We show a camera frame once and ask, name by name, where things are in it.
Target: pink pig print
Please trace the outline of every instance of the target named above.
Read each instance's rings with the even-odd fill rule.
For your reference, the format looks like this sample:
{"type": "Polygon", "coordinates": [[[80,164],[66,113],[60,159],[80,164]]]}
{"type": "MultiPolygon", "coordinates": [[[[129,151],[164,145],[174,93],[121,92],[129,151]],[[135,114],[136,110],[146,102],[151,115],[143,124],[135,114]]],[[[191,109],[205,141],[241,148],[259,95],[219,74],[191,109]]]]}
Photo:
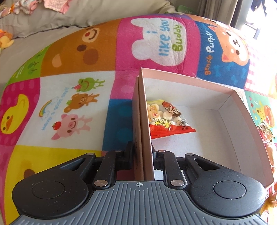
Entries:
{"type": "Polygon", "coordinates": [[[77,114],[62,114],[61,121],[55,122],[52,126],[57,132],[51,138],[52,140],[57,140],[60,137],[69,137],[74,132],[80,134],[80,130],[90,131],[90,127],[87,125],[88,122],[92,121],[92,118],[85,119],[84,116],[78,117],[77,114]],[[77,128],[78,122],[83,121],[84,125],[77,128]]]}

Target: curtain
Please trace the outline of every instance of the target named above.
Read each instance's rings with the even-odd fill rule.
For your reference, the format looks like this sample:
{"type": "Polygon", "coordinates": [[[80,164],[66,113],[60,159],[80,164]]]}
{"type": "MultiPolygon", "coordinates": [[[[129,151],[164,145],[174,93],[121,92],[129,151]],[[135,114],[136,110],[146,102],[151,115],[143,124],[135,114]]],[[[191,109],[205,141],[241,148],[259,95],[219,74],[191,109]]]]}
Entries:
{"type": "Polygon", "coordinates": [[[230,25],[238,0],[200,0],[199,16],[230,25]]]}

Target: orange plush toy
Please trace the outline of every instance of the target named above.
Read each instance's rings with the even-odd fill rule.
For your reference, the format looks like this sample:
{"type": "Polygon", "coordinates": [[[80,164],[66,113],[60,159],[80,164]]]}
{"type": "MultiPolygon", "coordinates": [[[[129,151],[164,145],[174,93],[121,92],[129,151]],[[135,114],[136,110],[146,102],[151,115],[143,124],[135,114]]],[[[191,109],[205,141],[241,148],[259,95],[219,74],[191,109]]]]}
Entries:
{"type": "Polygon", "coordinates": [[[11,33],[0,30],[0,53],[4,48],[10,47],[13,42],[11,33]]]}

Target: red snack bag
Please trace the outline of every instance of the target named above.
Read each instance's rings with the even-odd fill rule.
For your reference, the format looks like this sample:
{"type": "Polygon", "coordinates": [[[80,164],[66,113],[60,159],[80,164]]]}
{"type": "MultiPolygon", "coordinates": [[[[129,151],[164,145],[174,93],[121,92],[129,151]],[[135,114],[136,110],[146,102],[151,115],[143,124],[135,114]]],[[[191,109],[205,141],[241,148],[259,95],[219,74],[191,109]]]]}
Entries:
{"type": "Polygon", "coordinates": [[[195,132],[182,113],[169,102],[164,100],[148,101],[147,111],[151,139],[195,132]]]}

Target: pink clothing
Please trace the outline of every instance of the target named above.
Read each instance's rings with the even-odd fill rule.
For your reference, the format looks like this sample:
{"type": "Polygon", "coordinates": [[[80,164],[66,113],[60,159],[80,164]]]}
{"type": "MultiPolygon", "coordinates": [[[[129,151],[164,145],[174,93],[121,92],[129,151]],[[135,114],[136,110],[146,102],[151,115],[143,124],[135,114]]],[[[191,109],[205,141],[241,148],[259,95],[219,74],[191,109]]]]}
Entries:
{"type": "Polygon", "coordinates": [[[71,0],[44,0],[44,7],[65,14],[71,0]]]}
{"type": "Polygon", "coordinates": [[[14,4],[13,12],[19,14],[22,10],[26,14],[32,14],[41,0],[19,0],[14,4]]]}

